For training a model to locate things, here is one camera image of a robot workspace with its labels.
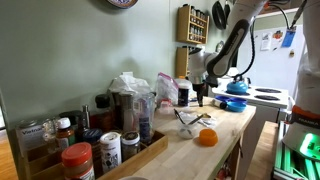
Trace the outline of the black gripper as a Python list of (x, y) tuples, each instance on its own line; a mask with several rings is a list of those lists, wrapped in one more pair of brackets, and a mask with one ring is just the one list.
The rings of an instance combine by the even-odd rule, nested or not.
[(198, 100), (202, 100), (208, 94), (208, 88), (205, 83), (193, 84), (193, 90), (197, 93)]

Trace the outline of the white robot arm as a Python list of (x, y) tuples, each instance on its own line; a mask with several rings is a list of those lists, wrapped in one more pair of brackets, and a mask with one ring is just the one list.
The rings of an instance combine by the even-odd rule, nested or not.
[[(197, 99), (201, 100), (206, 80), (217, 85), (226, 75), (236, 51), (242, 44), (255, 17), (267, 0), (237, 0), (228, 17), (228, 38), (218, 53), (196, 48), (189, 53), (188, 78)], [(303, 18), (303, 34), (307, 53), (301, 58), (297, 72), (297, 97), (292, 107), (290, 127), (283, 143), (297, 153), (319, 158), (320, 142), (320, 0), (303, 0), (296, 13)]]

